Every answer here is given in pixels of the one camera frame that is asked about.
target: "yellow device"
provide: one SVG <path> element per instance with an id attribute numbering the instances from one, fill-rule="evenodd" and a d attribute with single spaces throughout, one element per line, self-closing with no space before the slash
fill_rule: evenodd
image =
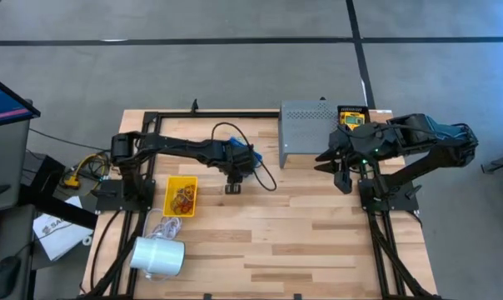
<path id="1" fill-rule="evenodd" d="M 341 112 L 341 124 L 347 125 L 351 130 L 365 123 L 364 113 Z"/>

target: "monitor screen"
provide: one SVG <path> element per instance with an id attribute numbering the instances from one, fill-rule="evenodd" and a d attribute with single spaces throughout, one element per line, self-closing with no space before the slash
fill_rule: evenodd
<path id="1" fill-rule="evenodd" d="M 33 117 L 36 117 L 35 109 L 31 104 L 0 83 L 0 125 Z"/>

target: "yellow bin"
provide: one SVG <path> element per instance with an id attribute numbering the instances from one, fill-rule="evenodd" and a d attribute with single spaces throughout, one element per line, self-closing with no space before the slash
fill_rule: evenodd
<path id="1" fill-rule="evenodd" d="M 198 177 L 170 176 L 162 215 L 165 217 L 194 217 Z"/>

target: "white mug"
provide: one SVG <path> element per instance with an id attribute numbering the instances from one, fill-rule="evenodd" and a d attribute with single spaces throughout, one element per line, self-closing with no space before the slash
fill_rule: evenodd
<path id="1" fill-rule="evenodd" d="M 145 270 L 150 274 L 176 276 L 182 269 L 184 258 L 183 242 L 137 237 L 131 267 Z"/>

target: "white paper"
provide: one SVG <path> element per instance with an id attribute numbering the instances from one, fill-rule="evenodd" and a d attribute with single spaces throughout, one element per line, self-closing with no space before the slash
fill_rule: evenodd
<path id="1" fill-rule="evenodd" d="M 66 203 L 77 207 L 82 206 L 78 196 L 70 197 Z M 47 214 L 43 214 L 33 220 L 33 231 L 37 235 L 37 238 L 40 238 L 39 242 L 51 261 L 59 259 L 86 236 L 92 234 L 92 229 L 70 224 L 58 217 Z"/>

